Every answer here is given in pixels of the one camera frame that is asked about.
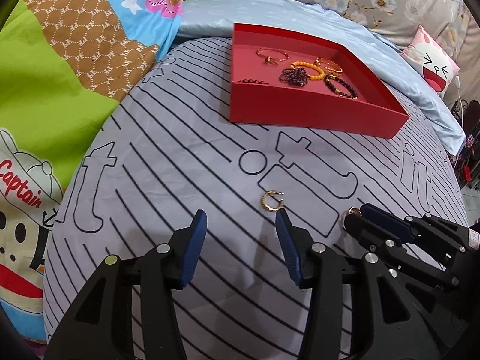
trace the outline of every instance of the pink pillow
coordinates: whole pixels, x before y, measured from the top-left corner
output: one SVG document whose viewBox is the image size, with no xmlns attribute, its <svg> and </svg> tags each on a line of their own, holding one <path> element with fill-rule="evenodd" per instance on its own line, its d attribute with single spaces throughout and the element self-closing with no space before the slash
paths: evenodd
<svg viewBox="0 0 480 360">
<path fill-rule="evenodd" d="M 418 26 L 412 44 L 400 55 L 427 81 L 441 99 L 460 70 L 422 26 Z"/>
</svg>

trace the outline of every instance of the red box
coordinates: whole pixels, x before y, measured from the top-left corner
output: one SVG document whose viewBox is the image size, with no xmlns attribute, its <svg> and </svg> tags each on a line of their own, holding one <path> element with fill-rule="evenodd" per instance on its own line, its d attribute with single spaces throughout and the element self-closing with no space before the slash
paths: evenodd
<svg viewBox="0 0 480 360">
<path fill-rule="evenodd" d="M 290 59 L 278 66 L 264 64 L 256 54 L 260 47 L 284 50 Z M 358 93 L 358 99 L 340 97 L 323 80 L 293 87 L 279 80 L 292 62 L 314 63 L 330 59 L 344 70 L 342 78 Z M 306 68 L 309 74 L 315 74 Z M 251 84 L 243 79 L 268 83 Z M 329 40 L 280 28 L 235 24 L 232 45 L 230 121 L 281 126 L 322 128 L 393 138 L 408 120 L 402 105 L 380 79 L 344 46 Z M 336 81 L 341 91 L 346 88 Z"/>
</svg>

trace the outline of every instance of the tile floor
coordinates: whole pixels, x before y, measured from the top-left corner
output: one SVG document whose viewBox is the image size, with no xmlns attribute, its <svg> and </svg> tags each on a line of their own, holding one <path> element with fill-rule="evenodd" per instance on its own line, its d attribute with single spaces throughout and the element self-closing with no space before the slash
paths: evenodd
<svg viewBox="0 0 480 360">
<path fill-rule="evenodd" d="M 469 220 L 469 226 L 471 226 L 480 218 L 480 192 L 471 190 L 469 187 L 464 187 L 461 192 L 465 204 L 466 217 Z"/>
</svg>

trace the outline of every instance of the white star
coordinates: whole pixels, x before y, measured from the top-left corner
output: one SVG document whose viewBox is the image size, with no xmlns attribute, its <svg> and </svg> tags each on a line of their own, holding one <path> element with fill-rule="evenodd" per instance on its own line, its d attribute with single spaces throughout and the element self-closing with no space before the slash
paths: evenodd
<svg viewBox="0 0 480 360">
<path fill-rule="evenodd" d="M 137 11 L 141 11 L 142 9 L 137 4 L 137 0 L 125 0 L 121 3 L 122 7 L 128 8 L 134 15 L 137 14 Z"/>
</svg>

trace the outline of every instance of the gray fabric with black lines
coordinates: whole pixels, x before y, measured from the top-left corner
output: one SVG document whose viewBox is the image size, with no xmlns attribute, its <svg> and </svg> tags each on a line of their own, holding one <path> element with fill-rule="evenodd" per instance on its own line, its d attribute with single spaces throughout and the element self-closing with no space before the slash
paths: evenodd
<svg viewBox="0 0 480 360">
<path fill-rule="evenodd" d="M 172 50 L 107 119 L 74 176 L 46 261 L 45 326 L 59 320 L 108 255 L 141 256 L 189 225 L 197 209 L 208 234 L 192 284 L 174 293 L 190 360 L 296 359 L 310 301 L 290 280 L 260 207 L 285 192 L 292 222 L 337 252 L 361 255 L 339 225 L 372 203 L 403 218 L 425 212 L 466 224 L 445 150 L 404 95 L 411 118 L 393 139 L 298 127 L 229 123 L 231 40 L 191 40 Z M 407 245 L 409 254 L 431 264 Z M 350 350 L 345 288 L 341 351 Z M 143 355 L 139 290 L 136 354 Z"/>
</svg>

